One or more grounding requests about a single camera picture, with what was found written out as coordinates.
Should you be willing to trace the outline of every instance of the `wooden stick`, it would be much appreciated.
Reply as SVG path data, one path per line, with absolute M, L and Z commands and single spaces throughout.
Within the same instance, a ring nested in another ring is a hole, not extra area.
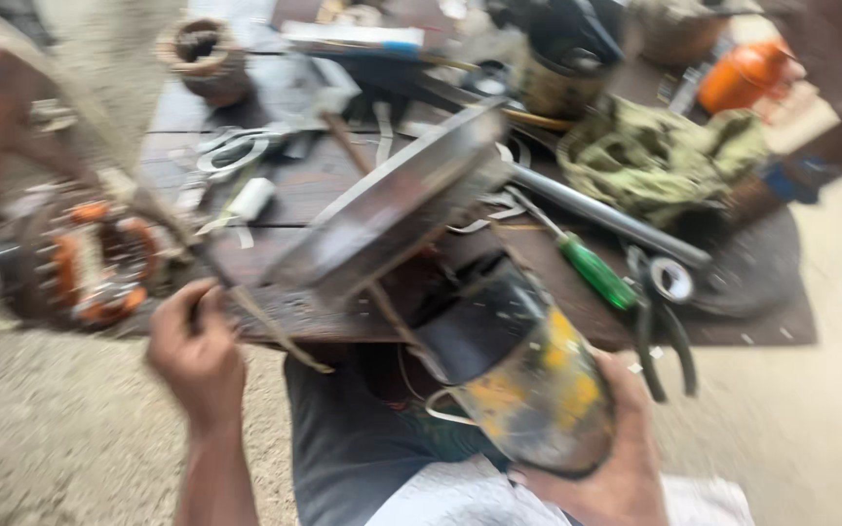
M 350 140 L 350 129 L 349 126 L 346 126 L 344 119 L 336 114 L 330 112 L 323 112 L 320 114 L 320 118 L 324 120 L 327 127 L 330 129 L 330 134 L 340 143 L 340 145 L 346 151 L 346 154 L 350 156 L 350 160 L 353 161 L 353 164 L 357 166 L 359 169 L 359 176 L 365 177 L 369 172 L 373 171 L 374 168 L 372 163 L 368 161 L 366 155 L 359 149 L 357 146 L 353 144 L 353 141 Z

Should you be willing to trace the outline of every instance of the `right hand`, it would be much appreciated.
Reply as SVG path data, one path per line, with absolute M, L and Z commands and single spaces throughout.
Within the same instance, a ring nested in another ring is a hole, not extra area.
M 245 360 L 216 280 L 190 282 L 152 315 L 146 360 L 181 402 L 193 435 L 241 431 Z M 191 314 L 198 305 L 198 332 Z
M 513 466 L 509 479 L 585 526 L 668 526 L 649 393 L 616 357 L 596 351 L 594 358 L 615 404 L 615 439 L 609 459 L 579 480 L 524 466 Z

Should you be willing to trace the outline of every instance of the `orange bottle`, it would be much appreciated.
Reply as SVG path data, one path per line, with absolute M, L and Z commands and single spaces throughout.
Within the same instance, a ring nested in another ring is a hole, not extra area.
M 789 60 L 781 38 L 739 46 L 720 57 L 701 82 L 697 100 L 709 113 L 751 108 L 778 85 Z

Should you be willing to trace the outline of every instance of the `dirt ground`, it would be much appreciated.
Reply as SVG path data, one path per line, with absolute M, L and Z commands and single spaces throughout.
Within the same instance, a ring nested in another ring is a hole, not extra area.
M 57 55 L 132 137 L 148 125 L 164 72 L 151 54 L 181 0 L 47 0 Z M 794 209 L 821 342 L 700 349 L 703 392 L 656 409 L 664 471 L 741 484 L 757 524 L 842 523 L 842 182 Z M 144 341 L 12 332 L 0 310 L 0 525 L 170 523 L 184 432 L 141 363 Z M 283 356 L 250 353 L 246 447 L 263 524 L 295 524 Z

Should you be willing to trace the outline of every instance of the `wooden table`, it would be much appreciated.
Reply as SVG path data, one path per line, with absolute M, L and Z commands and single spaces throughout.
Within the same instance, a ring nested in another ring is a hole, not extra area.
M 614 91 L 626 98 L 655 105 L 655 91 L 661 73 L 644 63 L 626 68 L 614 83 Z M 141 163 L 155 189 L 173 202 L 185 172 L 170 160 L 171 150 L 189 148 L 201 138 L 201 132 L 215 126 L 262 126 L 281 119 L 289 111 L 285 95 L 290 76 L 287 58 L 282 55 L 250 56 L 249 71 L 258 86 L 258 95 L 237 107 L 218 111 L 208 117 L 203 101 L 189 93 L 175 78 L 166 81 L 153 123 L 144 138 Z M 423 112 L 436 115 L 435 112 Z M 357 146 L 372 159 L 378 136 L 354 136 Z M 403 148 L 410 139 L 397 137 L 392 153 Z M 547 154 L 533 150 L 533 168 L 561 180 L 560 171 Z M 213 252 L 226 271 L 239 282 L 251 286 L 259 303 L 279 319 L 286 332 L 304 342 L 387 342 L 401 339 L 365 297 L 354 298 L 344 308 L 332 311 L 312 300 L 307 291 L 283 290 L 270 285 L 257 287 L 262 270 L 289 246 L 320 210 L 355 183 L 360 174 L 343 149 L 329 136 L 317 139 L 310 154 L 303 160 L 259 169 L 271 179 L 278 191 L 263 214 L 251 223 L 254 247 L 242 250 L 231 228 L 214 242 Z M 212 209 L 226 200 L 231 186 L 217 189 L 212 196 Z M 549 213 L 581 235 L 588 245 L 625 275 L 624 253 L 615 239 L 601 230 L 548 206 Z M 573 268 L 555 249 L 550 236 L 531 219 L 517 218 L 472 236 L 445 236 L 441 241 L 451 245 L 489 246 L 501 244 L 515 254 L 544 281 L 545 287 L 559 303 L 561 310 L 594 344 L 610 350 L 632 347 L 631 319 L 611 310 L 595 291 L 581 281 Z M 147 303 L 132 321 L 135 332 L 144 332 L 146 315 L 153 307 Z M 696 311 L 679 312 L 694 345 L 795 345 L 816 341 L 813 316 L 803 288 L 790 301 L 761 317 L 736 319 L 713 317 Z M 257 322 L 243 318 L 244 336 L 250 341 L 271 341 Z

